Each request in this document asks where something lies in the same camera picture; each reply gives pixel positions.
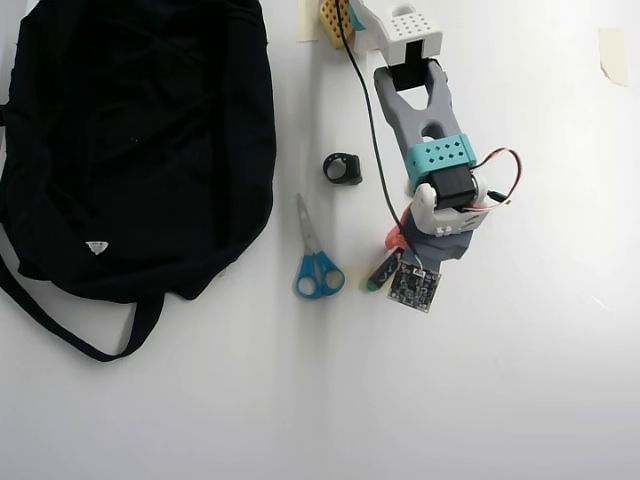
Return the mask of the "dark navy gripper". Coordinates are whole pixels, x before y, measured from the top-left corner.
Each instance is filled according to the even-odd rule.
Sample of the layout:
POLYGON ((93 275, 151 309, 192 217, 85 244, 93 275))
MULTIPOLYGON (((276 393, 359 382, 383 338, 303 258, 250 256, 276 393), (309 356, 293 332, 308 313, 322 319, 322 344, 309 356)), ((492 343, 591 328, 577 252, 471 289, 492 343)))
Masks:
POLYGON ((418 254, 423 266, 440 266, 444 261, 459 260, 466 253, 472 240, 473 232, 436 237, 421 232, 413 219, 411 210, 407 208, 403 214, 403 231, 409 236, 414 250, 408 248, 407 242, 398 227, 393 227, 385 237, 387 250, 397 248, 405 251, 403 259, 414 261, 418 254))

